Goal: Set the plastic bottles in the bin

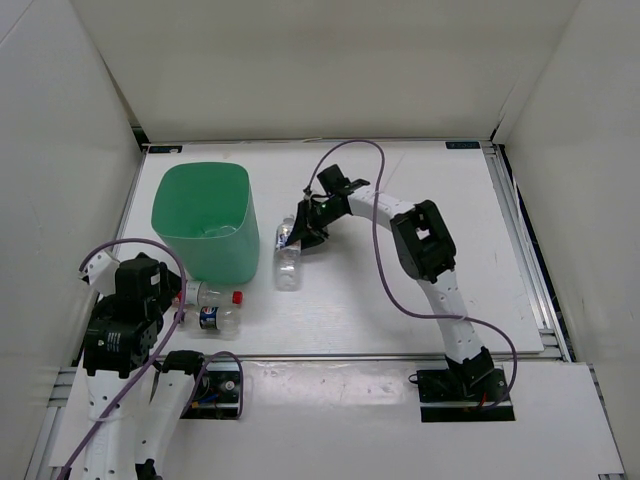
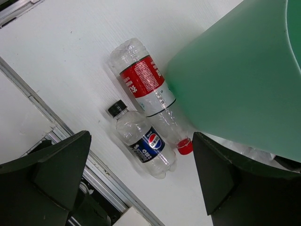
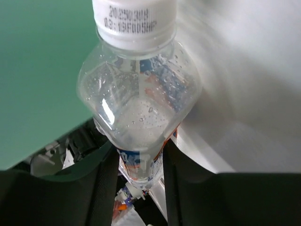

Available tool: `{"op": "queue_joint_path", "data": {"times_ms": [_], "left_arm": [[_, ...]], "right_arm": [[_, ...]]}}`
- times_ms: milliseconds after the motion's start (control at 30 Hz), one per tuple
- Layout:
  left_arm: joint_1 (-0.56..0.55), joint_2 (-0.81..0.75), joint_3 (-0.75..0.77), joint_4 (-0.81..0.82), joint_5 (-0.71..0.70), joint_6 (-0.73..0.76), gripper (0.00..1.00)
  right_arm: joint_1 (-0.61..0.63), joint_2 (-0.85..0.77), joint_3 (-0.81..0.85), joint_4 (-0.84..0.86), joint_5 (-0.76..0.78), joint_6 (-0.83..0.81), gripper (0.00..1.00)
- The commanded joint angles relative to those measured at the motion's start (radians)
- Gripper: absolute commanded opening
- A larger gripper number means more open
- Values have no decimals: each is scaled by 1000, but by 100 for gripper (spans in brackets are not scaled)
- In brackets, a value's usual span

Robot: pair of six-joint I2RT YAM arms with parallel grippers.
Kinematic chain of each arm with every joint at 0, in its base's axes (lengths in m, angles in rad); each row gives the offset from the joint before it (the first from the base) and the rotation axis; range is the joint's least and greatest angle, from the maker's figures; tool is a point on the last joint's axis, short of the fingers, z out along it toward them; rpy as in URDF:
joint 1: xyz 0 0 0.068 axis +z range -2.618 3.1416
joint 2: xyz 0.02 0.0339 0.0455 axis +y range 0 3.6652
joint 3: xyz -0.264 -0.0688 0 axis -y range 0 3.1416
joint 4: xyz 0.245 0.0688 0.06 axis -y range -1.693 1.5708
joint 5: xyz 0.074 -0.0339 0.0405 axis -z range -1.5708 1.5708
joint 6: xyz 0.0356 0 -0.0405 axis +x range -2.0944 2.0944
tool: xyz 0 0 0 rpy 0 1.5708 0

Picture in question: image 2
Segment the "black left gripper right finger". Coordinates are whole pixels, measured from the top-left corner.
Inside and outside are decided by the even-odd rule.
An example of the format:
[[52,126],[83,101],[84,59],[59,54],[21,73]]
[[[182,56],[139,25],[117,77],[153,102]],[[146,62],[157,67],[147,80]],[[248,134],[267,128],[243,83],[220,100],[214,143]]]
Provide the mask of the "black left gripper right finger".
[[200,132],[193,154],[215,226],[298,226],[301,176],[236,153]]

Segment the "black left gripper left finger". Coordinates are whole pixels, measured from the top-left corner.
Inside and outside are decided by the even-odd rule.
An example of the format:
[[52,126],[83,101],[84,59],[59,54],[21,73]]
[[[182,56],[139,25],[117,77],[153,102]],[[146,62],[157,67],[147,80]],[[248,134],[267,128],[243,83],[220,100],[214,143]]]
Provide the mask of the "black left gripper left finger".
[[72,210],[91,145],[81,131],[0,166],[2,226],[63,226]]

